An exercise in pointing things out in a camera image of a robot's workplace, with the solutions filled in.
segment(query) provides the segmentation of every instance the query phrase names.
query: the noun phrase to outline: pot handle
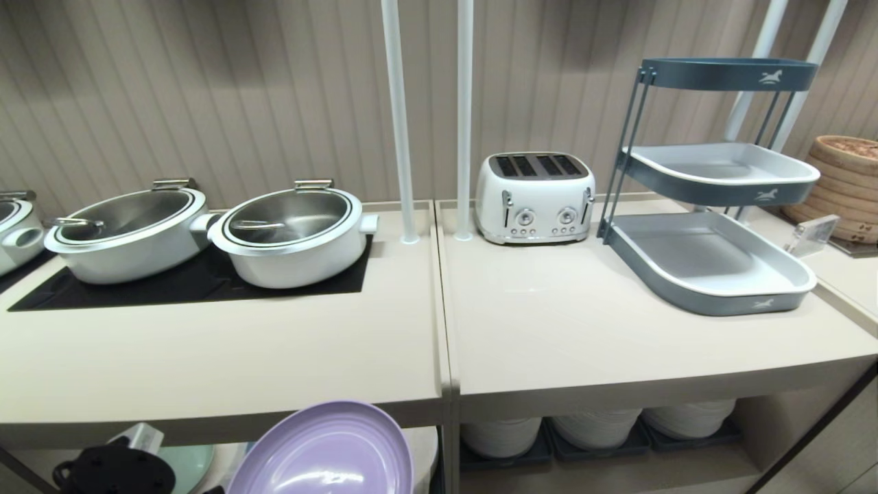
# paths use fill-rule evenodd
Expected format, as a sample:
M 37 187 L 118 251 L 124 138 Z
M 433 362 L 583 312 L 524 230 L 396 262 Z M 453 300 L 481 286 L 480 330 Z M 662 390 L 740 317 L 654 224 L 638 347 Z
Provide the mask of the pot handle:
M 202 214 L 189 224 L 189 231 L 192 233 L 207 234 L 207 230 L 220 218 L 219 213 Z
M 378 232 L 378 215 L 364 214 L 360 217 L 360 233 L 374 234 Z
M 7 235 L 0 244 L 11 249 L 27 249 L 42 240 L 43 233 L 43 229 L 38 228 L 20 229 Z

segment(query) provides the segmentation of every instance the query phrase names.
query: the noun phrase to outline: three-tier tray rack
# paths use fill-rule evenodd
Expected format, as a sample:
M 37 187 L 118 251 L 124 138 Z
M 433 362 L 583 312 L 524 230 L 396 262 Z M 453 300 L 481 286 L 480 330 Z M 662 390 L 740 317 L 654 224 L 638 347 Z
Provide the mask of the three-tier tray rack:
M 798 259 L 736 219 L 709 208 L 725 207 L 728 213 L 730 207 L 794 204 L 808 197 L 819 171 L 769 148 L 794 93 L 808 90 L 816 73 L 816 64 L 785 59 L 642 61 L 631 90 L 598 236 L 658 296 L 698 314 L 734 316 L 795 309 L 816 285 L 814 273 Z M 771 91 L 774 96 L 754 144 L 635 146 L 651 87 Z M 782 93 L 787 93 L 786 103 L 767 147 L 763 147 L 760 144 Z M 697 207 L 687 214 L 616 216 L 626 176 L 669 199 Z

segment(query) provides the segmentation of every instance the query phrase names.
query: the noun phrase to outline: pot lid handle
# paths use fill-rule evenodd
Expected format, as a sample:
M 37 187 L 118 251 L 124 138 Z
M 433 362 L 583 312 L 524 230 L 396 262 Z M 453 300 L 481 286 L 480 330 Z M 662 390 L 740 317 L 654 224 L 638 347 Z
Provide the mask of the pot lid handle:
M 95 227 L 96 229 L 104 227 L 104 222 L 88 218 L 49 218 L 43 224 L 48 227 Z
M 152 190 L 154 191 L 175 191 L 182 188 L 198 189 L 198 184 L 195 182 L 195 178 L 192 177 L 157 178 L 153 180 Z
M 260 222 L 258 220 L 238 220 L 232 222 L 229 227 L 233 229 L 282 229 L 286 228 L 286 223 L 269 223 Z
M 335 181 L 331 178 L 312 178 L 310 180 L 296 180 L 298 189 L 328 189 L 335 187 Z
M 35 199 L 37 199 L 37 193 L 34 191 L 0 191 L 0 202 Z

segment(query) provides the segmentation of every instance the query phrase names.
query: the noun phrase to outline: white pole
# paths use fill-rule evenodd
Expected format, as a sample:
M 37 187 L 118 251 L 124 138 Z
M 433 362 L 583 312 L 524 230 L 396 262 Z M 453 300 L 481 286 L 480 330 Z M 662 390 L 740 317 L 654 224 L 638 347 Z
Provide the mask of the white pole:
M 841 16 L 845 13 L 847 0 L 831 0 L 826 7 L 823 22 L 820 29 L 817 30 L 817 36 L 814 37 L 814 43 L 811 44 L 811 51 L 808 53 L 808 62 L 820 65 L 829 51 L 832 38 L 835 36 L 835 30 L 838 23 L 841 22 Z M 793 101 L 789 105 L 789 111 L 786 118 L 781 122 L 781 128 L 777 131 L 777 139 L 771 149 L 781 152 L 783 145 L 787 143 L 789 133 L 793 130 L 795 120 L 799 118 L 802 107 L 805 105 L 805 99 L 808 98 L 807 91 L 800 91 L 793 95 Z
M 396 169 L 399 175 L 399 201 L 402 209 L 402 243 L 417 243 L 414 231 L 414 196 L 412 164 L 408 150 L 406 117 L 406 85 L 402 74 L 402 47 L 399 41 L 399 6 L 397 0 L 381 0 L 384 21 L 387 77 L 390 79 L 390 107 L 393 116 L 393 142 L 396 147 Z
M 457 0 L 457 240 L 470 240 L 473 0 Z
M 772 0 L 766 11 L 766 18 L 762 22 L 762 29 L 759 31 L 759 38 L 756 39 L 756 47 L 753 48 L 753 58 L 766 58 L 771 54 L 771 48 L 774 46 L 774 38 L 777 37 L 778 29 L 781 28 L 783 20 L 783 12 L 787 9 L 787 0 Z M 735 105 L 731 108 L 729 119 L 725 124 L 725 140 L 734 142 L 741 132 L 744 125 L 744 118 L 747 116 L 747 109 L 753 101 L 753 93 L 751 91 L 741 91 L 735 98 Z

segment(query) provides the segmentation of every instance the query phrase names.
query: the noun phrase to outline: bamboo steamer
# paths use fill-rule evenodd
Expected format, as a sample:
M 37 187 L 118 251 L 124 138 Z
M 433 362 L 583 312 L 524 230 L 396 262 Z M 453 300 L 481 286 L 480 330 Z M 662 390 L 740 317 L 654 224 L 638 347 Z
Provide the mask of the bamboo steamer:
M 859 243 L 878 243 L 878 142 L 822 135 L 805 160 L 821 177 L 802 203 L 784 206 L 797 222 L 828 214 L 841 217 L 832 236 Z

